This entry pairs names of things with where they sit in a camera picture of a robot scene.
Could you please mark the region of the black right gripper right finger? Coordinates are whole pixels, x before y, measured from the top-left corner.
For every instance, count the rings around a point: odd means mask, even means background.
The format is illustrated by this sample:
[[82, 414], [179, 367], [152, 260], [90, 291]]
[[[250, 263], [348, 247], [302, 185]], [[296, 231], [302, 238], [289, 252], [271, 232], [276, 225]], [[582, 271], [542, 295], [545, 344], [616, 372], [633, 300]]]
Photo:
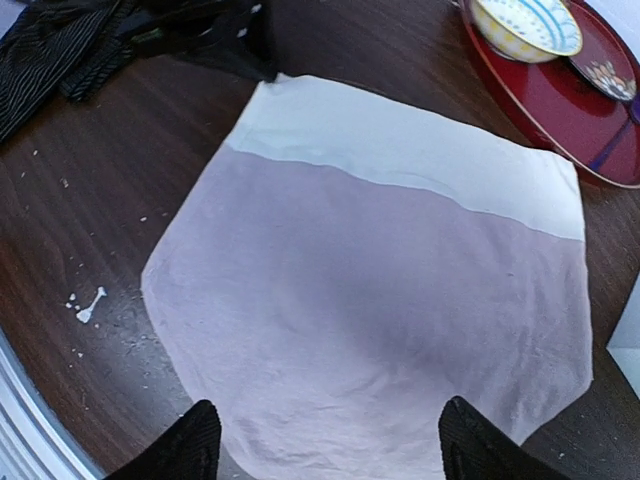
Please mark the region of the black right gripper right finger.
[[446, 402], [438, 432], [447, 480], [568, 480], [527, 454], [460, 396]]

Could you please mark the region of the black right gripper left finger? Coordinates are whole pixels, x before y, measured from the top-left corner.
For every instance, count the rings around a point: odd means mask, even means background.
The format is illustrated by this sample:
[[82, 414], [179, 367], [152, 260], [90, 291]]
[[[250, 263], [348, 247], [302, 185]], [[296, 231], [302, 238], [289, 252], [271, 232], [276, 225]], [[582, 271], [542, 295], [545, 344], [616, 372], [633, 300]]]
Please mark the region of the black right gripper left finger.
[[156, 441], [106, 480], [216, 480], [222, 427], [209, 400], [195, 403]]

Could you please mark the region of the pink and cream underwear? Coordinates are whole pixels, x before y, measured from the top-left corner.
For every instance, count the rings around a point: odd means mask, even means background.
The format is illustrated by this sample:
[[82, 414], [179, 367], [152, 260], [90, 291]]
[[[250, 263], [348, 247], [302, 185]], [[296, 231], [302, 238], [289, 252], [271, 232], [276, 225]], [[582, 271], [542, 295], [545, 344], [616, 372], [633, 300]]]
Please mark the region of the pink and cream underwear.
[[462, 396], [522, 443], [589, 388], [577, 175], [342, 83], [255, 89], [141, 278], [257, 479], [440, 479]]

